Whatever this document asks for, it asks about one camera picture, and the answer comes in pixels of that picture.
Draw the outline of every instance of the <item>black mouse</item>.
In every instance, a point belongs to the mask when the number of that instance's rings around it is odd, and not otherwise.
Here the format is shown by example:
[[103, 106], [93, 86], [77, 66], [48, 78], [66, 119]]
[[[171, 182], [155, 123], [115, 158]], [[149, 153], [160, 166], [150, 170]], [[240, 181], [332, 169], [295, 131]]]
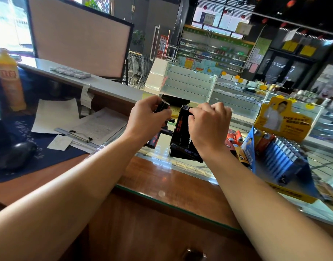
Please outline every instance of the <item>black mouse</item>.
[[0, 160], [0, 169], [17, 170], [23, 168], [34, 156], [37, 145], [30, 142], [19, 143], [9, 150]]

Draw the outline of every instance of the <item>mouse pad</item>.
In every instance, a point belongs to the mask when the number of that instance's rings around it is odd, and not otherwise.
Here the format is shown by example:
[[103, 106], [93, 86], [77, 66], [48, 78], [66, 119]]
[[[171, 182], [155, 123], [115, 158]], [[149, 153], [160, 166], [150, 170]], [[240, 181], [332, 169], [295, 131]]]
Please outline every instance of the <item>mouse pad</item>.
[[[34, 120], [35, 117], [33, 115], [23, 115], [8, 117], [3, 121], [11, 137], [12, 144], [33, 142], [38, 148], [34, 157], [27, 162], [25, 168], [16, 172], [0, 170], [0, 182], [12, 180], [22, 175], [86, 154], [86, 152], [72, 146], [69, 146], [65, 151], [48, 149], [47, 146], [52, 142], [56, 135], [31, 132]], [[7, 151], [8, 148], [0, 149], [0, 158]]]

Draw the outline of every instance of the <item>person's left hand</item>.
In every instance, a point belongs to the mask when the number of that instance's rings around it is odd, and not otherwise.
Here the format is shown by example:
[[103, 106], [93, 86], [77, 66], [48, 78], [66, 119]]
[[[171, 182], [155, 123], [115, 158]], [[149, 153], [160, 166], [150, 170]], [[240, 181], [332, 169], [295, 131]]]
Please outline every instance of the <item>person's left hand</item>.
[[171, 118], [171, 110], [166, 109], [153, 113], [162, 99], [156, 95], [139, 100], [131, 109], [129, 121], [122, 136], [134, 141], [142, 147], [165, 126], [165, 121]]

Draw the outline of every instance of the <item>computer monitor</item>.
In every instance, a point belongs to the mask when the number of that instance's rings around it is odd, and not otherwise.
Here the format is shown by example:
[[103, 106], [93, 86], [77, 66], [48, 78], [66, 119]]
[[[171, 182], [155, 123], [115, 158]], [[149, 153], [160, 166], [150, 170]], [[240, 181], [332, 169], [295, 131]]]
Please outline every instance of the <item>computer monitor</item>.
[[122, 80], [134, 24], [71, 0], [26, 0], [35, 57]]

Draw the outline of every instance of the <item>green plant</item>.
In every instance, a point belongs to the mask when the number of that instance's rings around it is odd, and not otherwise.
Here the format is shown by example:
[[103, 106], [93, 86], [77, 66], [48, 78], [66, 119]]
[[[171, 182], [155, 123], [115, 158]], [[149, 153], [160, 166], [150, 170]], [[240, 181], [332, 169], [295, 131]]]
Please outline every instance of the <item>green plant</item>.
[[95, 0], [85, 1], [84, 5], [93, 8], [95, 10], [101, 11], [100, 7], [98, 6]]
[[141, 30], [135, 30], [132, 35], [131, 43], [134, 45], [142, 45], [145, 41], [145, 34]]

